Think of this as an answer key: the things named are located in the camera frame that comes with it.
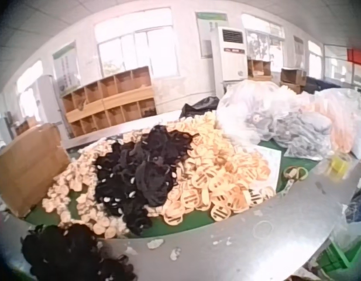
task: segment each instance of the wall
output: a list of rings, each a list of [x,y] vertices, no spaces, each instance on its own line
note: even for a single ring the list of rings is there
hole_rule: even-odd
[[[80,67],[81,82],[83,85],[102,78],[98,59],[97,44],[94,37],[94,25],[106,19],[124,15],[144,9],[170,7],[173,11],[174,30],[176,34],[176,47],[179,76],[154,81],[156,87],[156,104],[159,112],[180,109],[185,102],[190,104],[214,94],[214,71],[212,59],[202,59],[198,38],[196,12],[223,12],[228,14],[229,24],[233,28],[242,29],[241,14],[249,13],[268,21],[277,23],[284,28],[286,42],[284,45],[284,66],[294,67],[294,39],[296,35],[304,41],[322,44],[305,33],[300,28],[274,16],[268,12],[252,6],[232,1],[207,0],[146,0],[135,1],[102,12],[93,14],[66,30],[44,44],[33,54],[12,76],[4,87],[0,97],[0,111],[11,111],[20,117],[17,102],[15,83],[18,77],[38,59],[43,62],[44,74],[53,75],[52,55],[65,45],[76,41],[78,63]],[[306,49],[306,67],[308,65],[308,52]]]

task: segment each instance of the cardboard box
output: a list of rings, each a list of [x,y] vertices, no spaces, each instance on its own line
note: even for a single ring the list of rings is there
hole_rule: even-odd
[[[302,86],[300,86],[300,85],[296,85],[296,84],[292,84],[292,83],[285,83],[285,82],[280,82],[280,85],[287,86],[289,89],[294,91],[296,94],[302,93]]]
[[[280,81],[305,86],[307,81],[307,72],[297,68],[282,68]]]
[[[272,76],[248,76],[248,79],[253,81],[271,81]]]
[[[248,60],[248,76],[271,76],[271,62],[263,60]]]
[[[270,61],[263,61],[263,75],[271,76],[271,62]]]
[[[0,195],[17,217],[25,217],[70,163],[53,124],[32,127],[0,153]]]
[[[263,74],[263,62],[261,60],[248,60],[249,76],[259,76]]]

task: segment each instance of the wooden cubby shelf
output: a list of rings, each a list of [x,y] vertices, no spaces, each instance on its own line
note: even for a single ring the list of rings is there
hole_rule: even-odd
[[[156,115],[147,66],[105,77],[62,100],[74,137]]]

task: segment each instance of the poster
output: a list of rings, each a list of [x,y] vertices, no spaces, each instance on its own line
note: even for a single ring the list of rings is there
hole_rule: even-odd
[[[293,36],[295,40],[295,57],[296,57],[296,68],[305,69],[305,51],[304,41],[299,37]]]
[[[201,57],[212,57],[211,31],[218,26],[228,26],[225,13],[196,13]]]
[[[75,42],[60,49],[53,55],[54,70],[60,95],[80,86]]]

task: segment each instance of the black fabric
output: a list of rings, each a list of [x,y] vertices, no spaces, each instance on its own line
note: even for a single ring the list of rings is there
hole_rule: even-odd
[[[22,253],[39,281],[136,280],[128,258],[103,259],[95,234],[86,226],[36,227],[22,240]]]
[[[181,109],[180,118],[193,117],[195,115],[204,115],[208,111],[216,110],[219,104],[219,98],[207,97],[194,105],[184,104]]]
[[[109,215],[123,216],[129,230],[140,235],[152,226],[145,205],[158,207],[177,185],[176,164],[184,160],[194,136],[156,125],[138,143],[112,144],[112,152],[95,161],[95,198]]]
[[[314,94],[316,91],[322,91],[330,88],[340,88],[340,86],[308,76],[306,85],[304,86],[304,91],[309,94]]]

